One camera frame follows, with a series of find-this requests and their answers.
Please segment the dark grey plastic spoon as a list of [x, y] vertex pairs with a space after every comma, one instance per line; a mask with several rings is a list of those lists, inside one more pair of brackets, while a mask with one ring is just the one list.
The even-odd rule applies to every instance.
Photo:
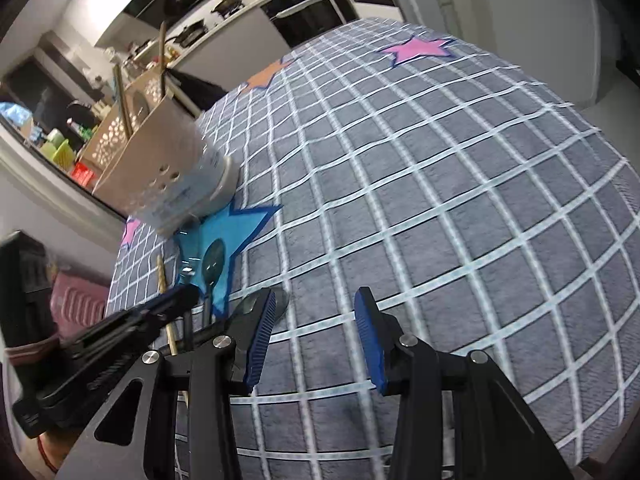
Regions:
[[[274, 308], [274, 322], [278, 324], [280, 319], [284, 317], [288, 303], [290, 302], [290, 295], [281, 285], [274, 285], [270, 287], [276, 300], [276, 307]], [[256, 307], [259, 292], [251, 292], [244, 297], [233, 309], [230, 314], [230, 318], [237, 318], [240, 315], [250, 314]]]

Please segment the blue patterned bamboo chopstick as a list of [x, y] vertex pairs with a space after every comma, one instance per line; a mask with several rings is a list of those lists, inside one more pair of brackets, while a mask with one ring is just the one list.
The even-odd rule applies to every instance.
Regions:
[[[161, 252], [156, 256], [156, 274], [157, 274], [158, 294], [163, 297], [163, 300], [166, 300], [168, 285], [166, 281], [164, 257]], [[170, 355], [176, 356], [178, 354], [178, 347], [177, 347], [177, 341], [176, 341], [176, 331], [175, 331], [174, 321], [170, 317], [170, 311], [169, 311], [170, 307], [171, 307], [170, 302], [168, 302], [168, 304], [165, 304], [163, 306], [163, 320], [166, 322], [165, 333], [167, 337]]]

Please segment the dark green plastic spoon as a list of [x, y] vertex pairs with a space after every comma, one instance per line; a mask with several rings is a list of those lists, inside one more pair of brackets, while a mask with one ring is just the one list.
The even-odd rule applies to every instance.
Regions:
[[217, 285], [222, 270], [224, 270], [224, 259], [226, 258], [226, 248], [224, 241], [217, 238], [207, 247], [201, 264], [201, 276], [205, 285], [204, 304], [202, 312], [202, 325], [209, 326], [212, 322], [213, 291]]

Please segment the grey kitchen counter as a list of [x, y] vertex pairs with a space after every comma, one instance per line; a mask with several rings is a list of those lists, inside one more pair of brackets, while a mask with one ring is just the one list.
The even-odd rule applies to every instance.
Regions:
[[169, 67], [229, 90], [290, 53], [291, 47], [262, 10], [272, 0], [243, 1], [243, 9], [183, 50]]

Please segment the pink plastic stool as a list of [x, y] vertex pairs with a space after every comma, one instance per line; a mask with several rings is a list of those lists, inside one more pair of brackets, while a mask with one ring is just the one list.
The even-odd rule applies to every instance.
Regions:
[[101, 322], [107, 296], [106, 286], [60, 272], [53, 284], [50, 308], [61, 339], [71, 340]]

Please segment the red basket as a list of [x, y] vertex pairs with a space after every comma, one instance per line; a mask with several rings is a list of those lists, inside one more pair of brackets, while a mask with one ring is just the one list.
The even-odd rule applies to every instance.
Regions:
[[96, 184], [96, 173], [82, 162], [76, 162], [70, 172], [70, 177], [74, 182], [87, 190], [92, 190]]

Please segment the beige utensil holder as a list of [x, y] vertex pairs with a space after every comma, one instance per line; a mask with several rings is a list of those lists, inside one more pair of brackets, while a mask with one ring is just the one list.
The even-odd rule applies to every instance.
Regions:
[[94, 195], [161, 236], [230, 203], [239, 165], [210, 144], [194, 118], [165, 96], [110, 162]]

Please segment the grey checked tablecloth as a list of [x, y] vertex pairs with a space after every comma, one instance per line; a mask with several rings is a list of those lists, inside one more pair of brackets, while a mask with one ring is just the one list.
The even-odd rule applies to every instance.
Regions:
[[398, 400], [371, 384], [358, 288], [434, 349], [487, 352], [570, 471], [639, 408], [639, 177], [518, 66], [364, 18], [201, 116], [240, 167], [216, 295], [280, 286], [262, 378], [231, 411], [247, 479], [384, 479]]

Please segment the beige perforated storage cart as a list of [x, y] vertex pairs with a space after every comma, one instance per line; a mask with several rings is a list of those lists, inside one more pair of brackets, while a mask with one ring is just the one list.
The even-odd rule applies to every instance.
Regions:
[[[135, 133], [145, 119], [160, 104], [160, 71], [151, 68], [124, 88], [130, 134]], [[128, 134], [116, 103], [96, 128], [92, 138], [80, 151], [78, 162], [94, 172], [102, 172], [113, 157], [126, 145]]]

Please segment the black built-in oven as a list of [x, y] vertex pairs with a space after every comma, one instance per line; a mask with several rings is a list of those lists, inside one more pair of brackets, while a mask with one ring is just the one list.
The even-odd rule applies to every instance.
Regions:
[[271, 0], [262, 10], [290, 48], [357, 18], [350, 0]]

